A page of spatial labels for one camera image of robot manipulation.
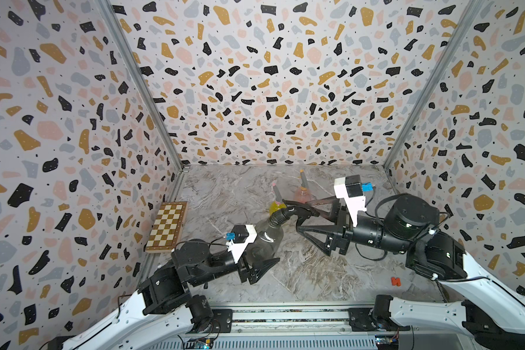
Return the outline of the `dark smoky spray bottle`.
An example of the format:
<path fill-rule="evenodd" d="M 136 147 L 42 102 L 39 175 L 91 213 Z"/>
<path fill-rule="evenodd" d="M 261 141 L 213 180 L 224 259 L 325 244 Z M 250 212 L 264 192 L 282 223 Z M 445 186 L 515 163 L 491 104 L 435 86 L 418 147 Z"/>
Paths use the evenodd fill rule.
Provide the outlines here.
<path fill-rule="evenodd" d="M 285 219 L 269 217 L 256 224 L 257 237 L 246 248 L 246 261 L 250 266 L 274 258 L 284 238 L 284 223 Z"/>

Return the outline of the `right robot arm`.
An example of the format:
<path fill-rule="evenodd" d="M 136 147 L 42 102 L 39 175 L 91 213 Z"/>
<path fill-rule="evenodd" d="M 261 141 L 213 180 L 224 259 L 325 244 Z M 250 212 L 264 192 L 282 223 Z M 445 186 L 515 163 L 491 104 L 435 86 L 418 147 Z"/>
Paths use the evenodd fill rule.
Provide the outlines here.
<path fill-rule="evenodd" d="M 405 267 L 460 295 L 456 302 L 429 303 L 378 295 L 368 313 L 357 312 L 356 330 L 450 330 L 488 349 L 525 349 L 525 294 L 510 289 L 441 230 L 449 218 L 414 195 L 386 199 L 388 213 L 352 217 L 339 200 L 330 212 L 291 203 L 296 230 L 326 255 L 345 254 L 350 244 L 405 256 Z"/>

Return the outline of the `grey yellow spray nozzle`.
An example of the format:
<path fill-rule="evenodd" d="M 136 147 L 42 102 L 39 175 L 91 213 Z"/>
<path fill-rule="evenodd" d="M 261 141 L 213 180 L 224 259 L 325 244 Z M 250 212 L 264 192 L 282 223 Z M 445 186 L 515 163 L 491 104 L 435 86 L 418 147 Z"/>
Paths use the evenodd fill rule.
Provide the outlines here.
<path fill-rule="evenodd" d="M 309 189 L 309 185 L 308 185 L 304 170 L 300 170 L 300 179 L 301 179 L 301 187 L 305 190 Z"/>

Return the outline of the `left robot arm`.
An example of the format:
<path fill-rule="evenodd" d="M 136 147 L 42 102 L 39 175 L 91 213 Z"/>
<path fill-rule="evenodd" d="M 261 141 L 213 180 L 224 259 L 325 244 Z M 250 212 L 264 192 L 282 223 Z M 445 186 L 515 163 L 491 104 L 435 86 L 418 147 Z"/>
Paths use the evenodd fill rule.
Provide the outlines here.
<path fill-rule="evenodd" d="M 120 298 L 116 310 L 83 333 L 57 336 L 43 348 L 145 349 L 174 335 L 211 330 L 211 306 L 190 288 L 232 273 L 255 284 L 280 261 L 271 258 L 249 265 L 245 257 L 234 259 L 228 249 L 211 253 L 211 246 L 201 239 L 184 242 L 137 291 Z"/>

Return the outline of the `yellow spray bottle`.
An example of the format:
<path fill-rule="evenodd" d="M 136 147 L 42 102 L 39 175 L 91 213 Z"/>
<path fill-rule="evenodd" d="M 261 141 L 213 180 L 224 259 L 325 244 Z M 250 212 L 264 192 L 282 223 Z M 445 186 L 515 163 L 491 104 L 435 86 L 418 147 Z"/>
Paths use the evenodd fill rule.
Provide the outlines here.
<path fill-rule="evenodd" d="M 287 205 L 282 203 L 282 202 L 279 202 L 279 201 L 274 201 L 271 203 L 270 207 L 269 207 L 269 214 L 273 214 L 274 212 L 280 210 L 280 209 L 284 209 L 286 208 Z"/>

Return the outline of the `grey pink spray nozzle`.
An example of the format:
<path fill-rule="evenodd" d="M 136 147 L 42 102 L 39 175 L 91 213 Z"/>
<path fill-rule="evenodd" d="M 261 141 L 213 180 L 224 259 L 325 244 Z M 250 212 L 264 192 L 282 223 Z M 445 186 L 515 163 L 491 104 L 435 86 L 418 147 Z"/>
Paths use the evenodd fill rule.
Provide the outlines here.
<path fill-rule="evenodd" d="M 272 189 L 273 189 L 273 192 L 274 192 L 274 195 L 275 195 L 275 202 L 277 204 L 282 204 L 283 203 L 283 198 L 282 198 L 281 193 L 280 193 L 280 191 L 279 191 L 279 189 L 277 187 L 277 184 L 275 182 L 272 184 Z"/>

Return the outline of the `black spray nozzle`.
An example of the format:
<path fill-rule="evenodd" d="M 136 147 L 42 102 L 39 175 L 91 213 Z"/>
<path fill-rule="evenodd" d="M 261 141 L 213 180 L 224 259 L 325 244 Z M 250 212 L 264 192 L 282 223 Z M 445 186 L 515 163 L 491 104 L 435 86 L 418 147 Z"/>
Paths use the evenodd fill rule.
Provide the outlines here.
<path fill-rule="evenodd" d="M 286 207 L 278 209 L 271 216 L 270 220 L 275 226 L 281 226 L 291 219 L 292 216 L 307 220 L 309 217 L 319 217 L 321 214 L 318 209 L 309 204 L 297 201 L 285 201 Z"/>

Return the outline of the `pink transparent spray bottle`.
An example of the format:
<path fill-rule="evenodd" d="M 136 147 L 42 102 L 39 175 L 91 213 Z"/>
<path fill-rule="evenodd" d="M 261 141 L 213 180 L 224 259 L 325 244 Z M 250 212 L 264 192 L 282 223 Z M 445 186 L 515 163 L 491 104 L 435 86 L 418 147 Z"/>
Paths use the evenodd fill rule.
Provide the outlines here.
<path fill-rule="evenodd" d="M 313 199 L 313 195 L 309 188 L 299 187 L 294 194 L 294 201 L 299 203 L 307 203 Z"/>

